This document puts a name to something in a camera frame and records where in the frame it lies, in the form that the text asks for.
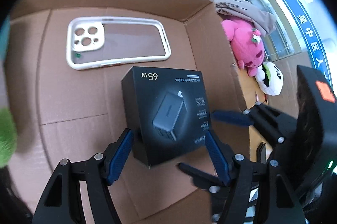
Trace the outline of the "pastel caterpillar plush toy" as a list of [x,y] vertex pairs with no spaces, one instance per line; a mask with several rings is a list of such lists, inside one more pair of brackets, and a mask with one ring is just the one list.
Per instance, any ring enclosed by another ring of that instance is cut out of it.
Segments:
[[9,107],[4,63],[10,35],[10,17],[7,16],[1,23],[1,168],[8,165],[9,160],[17,148],[17,128]]

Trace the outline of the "beige printed cloth bag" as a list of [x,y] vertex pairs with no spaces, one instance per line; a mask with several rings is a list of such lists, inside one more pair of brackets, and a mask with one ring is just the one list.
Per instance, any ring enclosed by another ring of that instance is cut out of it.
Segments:
[[237,17],[255,26],[262,36],[269,35],[276,29],[277,17],[262,11],[248,0],[211,0],[218,14]]

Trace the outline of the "white clear phone case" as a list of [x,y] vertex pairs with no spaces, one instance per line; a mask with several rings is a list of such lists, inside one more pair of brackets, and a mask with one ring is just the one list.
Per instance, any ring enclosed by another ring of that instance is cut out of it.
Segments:
[[75,70],[165,61],[171,47],[163,24],[154,19],[89,16],[67,28],[66,61]]

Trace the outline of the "white panda plush toy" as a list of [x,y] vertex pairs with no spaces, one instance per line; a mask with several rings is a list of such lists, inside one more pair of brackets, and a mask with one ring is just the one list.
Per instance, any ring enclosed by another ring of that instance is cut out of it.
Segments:
[[280,95],[283,88],[283,73],[272,62],[263,62],[255,75],[259,88],[262,92],[269,96]]

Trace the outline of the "black charger box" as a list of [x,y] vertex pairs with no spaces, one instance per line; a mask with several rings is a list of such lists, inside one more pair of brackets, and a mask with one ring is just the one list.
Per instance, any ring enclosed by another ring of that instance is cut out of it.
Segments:
[[134,157],[148,168],[204,146],[211,121],[200,71],[133,66],[122,94]]

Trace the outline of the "black tablet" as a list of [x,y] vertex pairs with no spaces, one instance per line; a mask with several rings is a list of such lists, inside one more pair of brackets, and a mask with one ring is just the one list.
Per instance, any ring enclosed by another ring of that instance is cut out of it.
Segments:
[[266,143],[261,142],[257,147],[257,162],[258,163],[262,163],[262,164],[266,163],[267,161],[266,152],[267,152]]

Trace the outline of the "pink plush toy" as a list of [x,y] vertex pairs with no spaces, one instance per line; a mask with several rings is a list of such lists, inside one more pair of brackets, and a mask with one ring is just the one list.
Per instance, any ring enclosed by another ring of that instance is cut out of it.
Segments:
[[261,32],[251,22],[235,16],[223,20],[221,25],[239,69],[245,69],[250,77],[255,77],[265,58]]

